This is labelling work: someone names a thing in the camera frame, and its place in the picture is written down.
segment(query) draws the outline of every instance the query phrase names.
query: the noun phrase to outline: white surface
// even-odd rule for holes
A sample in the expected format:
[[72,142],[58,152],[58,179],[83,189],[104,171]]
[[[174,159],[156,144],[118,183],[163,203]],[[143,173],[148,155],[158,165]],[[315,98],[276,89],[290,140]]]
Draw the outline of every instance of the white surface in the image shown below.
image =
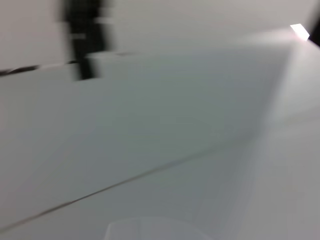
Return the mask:
[[214,240],[319,239],[319,50],[253,39],[112,58],[92,81],[72,82],[67,68],[3,78],[1,226],[199,154],[0,239],[101,240],[108,224],[137,217],[187,222]]
[[[1,0],[0,69],[64,62],[57,22],[62,0]],[[177,54],[207,50],[248,33],[309,27],[317,0],[112,0],[120,52]]]

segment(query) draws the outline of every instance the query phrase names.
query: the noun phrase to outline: light fixture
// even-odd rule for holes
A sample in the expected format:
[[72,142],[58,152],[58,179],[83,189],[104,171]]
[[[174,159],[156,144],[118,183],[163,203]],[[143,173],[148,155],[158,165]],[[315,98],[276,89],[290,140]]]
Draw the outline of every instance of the light fixture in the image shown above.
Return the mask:
[[295,31],[295,33],[298,35],[299,38],[301,38],[304,41],[307,41],[310,34],[307,32],[307,30],[299,24],[290,25],[290,27]]

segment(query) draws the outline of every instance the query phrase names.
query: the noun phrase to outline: ceiling light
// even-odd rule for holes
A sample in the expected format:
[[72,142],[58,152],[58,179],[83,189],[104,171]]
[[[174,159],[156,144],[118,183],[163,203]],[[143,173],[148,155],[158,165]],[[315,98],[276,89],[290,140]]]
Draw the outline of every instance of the ceiling light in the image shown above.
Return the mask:
[[295,33],[299,36],[304,41],[307,41],[310,34],[307,32],[307,30],[302,26],[300,23],[299,24],[294,24],[290,25],[290,27],[295,31]]

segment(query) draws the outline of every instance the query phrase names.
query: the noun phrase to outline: bright light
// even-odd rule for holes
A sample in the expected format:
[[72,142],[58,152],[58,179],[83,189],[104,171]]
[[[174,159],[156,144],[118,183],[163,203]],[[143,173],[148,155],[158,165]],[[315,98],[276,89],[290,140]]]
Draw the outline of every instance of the bright light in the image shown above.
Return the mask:
[[307,41],[310,34],[307,32],[307,30],[302,26],[301,24],[294,24],[290,25],[292,27],[293,31],[304,41]]

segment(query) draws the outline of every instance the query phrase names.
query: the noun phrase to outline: white wall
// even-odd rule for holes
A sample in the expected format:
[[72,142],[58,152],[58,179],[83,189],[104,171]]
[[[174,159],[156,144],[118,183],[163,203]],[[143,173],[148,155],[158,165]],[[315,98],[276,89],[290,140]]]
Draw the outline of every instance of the white wall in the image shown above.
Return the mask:
[[[67,58],[59,0],[0,2],[0,69]],[[120,52],[207,50],[239,36],[290,24],[308,25],[316,0],[114,0],[112,22]]]

